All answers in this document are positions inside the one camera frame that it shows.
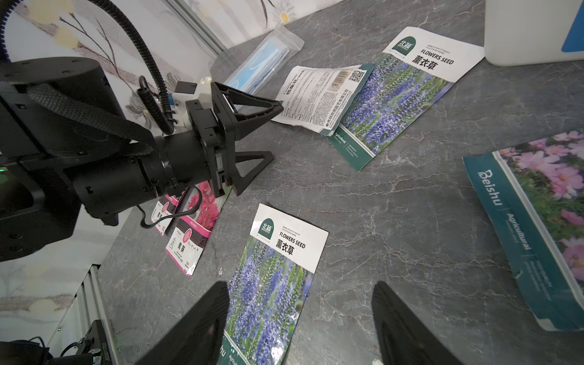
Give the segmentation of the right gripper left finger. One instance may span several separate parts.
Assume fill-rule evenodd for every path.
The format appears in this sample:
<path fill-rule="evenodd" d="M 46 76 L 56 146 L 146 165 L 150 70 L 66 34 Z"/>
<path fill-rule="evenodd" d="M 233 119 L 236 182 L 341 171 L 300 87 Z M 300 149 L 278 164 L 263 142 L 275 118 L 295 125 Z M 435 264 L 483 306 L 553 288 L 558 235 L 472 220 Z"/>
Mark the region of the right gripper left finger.
<path fill-rule="evenodd" d="M 216 282 L 138 364 L 216 364 L 230 298 L 228 284 Z"/>

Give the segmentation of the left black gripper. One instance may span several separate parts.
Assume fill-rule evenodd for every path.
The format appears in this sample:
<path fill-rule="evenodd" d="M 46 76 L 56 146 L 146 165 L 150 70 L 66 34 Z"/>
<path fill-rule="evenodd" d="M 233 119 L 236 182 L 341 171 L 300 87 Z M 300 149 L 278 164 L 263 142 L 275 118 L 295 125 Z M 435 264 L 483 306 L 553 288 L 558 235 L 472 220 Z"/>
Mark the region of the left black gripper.
<path fill-rule="evenodd" d="M 214 112 L 213 90 L 214 82 L 201 83 L 195 92 L 195 98 L 186 102 L 188 126 L 201 151 L 196 158 L 196 166 L 198 170 L 205 171 L 212 186 L 232 186 L 236 195 L 240 196 L 274 161 L 275 156 L 270 151 L 236 152 L 234 163 L 230 172 L 228 171 L 227 137 Z M 218 84 L 218 90 L 222 100 L 227 103 L 228 117 L 232 121 L 236 141 L 244 139 L 284 111 L 280 101 L 254 96 L 224 84 Z M 242 175 L 237 165 L 250 161 L 258 163 Z"/>

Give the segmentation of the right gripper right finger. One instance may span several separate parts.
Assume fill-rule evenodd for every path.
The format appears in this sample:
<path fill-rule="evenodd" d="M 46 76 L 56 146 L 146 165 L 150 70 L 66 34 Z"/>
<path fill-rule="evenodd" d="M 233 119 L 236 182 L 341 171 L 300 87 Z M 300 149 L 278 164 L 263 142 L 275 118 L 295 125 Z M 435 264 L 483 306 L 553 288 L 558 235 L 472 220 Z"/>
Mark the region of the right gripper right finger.
<path fill-rule="evenodd" d="M 462 363 L 386 282 L 375 284 L 371 305 L 384 364 Z"/>

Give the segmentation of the hollyhock seed packet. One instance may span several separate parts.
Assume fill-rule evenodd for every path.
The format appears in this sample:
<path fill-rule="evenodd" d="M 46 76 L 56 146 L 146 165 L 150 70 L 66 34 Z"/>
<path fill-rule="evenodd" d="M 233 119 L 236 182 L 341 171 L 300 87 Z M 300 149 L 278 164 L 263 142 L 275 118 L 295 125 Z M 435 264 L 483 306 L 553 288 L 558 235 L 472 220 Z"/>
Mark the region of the hollyhock seed packet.
<path fill-rule="evenodd" d="M 224 195 L 216 198 L 209 182 L 197 185 L 202 203 L 195 213 L 179 217 L 165 248 L 181 272 L 192 276 L 203 254 L 211 231 L 231 193 L 232 187 L 223 185 Z"/>
<path fill-rule="evenodd" d="M 164 236 L 169 227 L 170 222 L 172 221 L 170 216 L 176 213 L 178 205 L 179 200 L 175 196 L 162 196 L 158 199 L 155 208 L 152 211 L 151 220 L 155 223 L 164 217 L 164 220 L 155 225 L 155 230 L 161 236 Z"/>

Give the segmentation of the pink cosmos seed packet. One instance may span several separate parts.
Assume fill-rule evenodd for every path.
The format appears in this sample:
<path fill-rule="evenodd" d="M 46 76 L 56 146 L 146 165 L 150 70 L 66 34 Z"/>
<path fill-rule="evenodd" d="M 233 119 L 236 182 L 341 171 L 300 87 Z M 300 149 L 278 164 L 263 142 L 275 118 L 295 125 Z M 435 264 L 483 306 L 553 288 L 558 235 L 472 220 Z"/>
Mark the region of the pink cosmos seed packet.
<path fill-rule="evenodd" d="M 583 329 L 583 130 L 463 163 L 536 321 Z"/>

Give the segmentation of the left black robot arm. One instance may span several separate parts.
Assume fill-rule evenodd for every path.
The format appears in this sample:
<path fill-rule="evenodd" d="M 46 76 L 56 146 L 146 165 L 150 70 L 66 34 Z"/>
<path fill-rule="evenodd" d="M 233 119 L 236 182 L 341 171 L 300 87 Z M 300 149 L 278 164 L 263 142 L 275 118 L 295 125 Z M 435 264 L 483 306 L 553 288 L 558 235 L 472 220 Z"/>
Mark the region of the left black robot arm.
<path fill-rule="evenodd" d="M 93 59 L 1 63 L 1 259 L 73 234 L 85 210 L 105 225 L 128 208 L 207 182 L 236 193 L 273 160 L 237 141 L 283 110 L 275 100 L 211 83 L 211 105 L 185 104 L 185 132 L 164 137 L 127 120 Z"/>

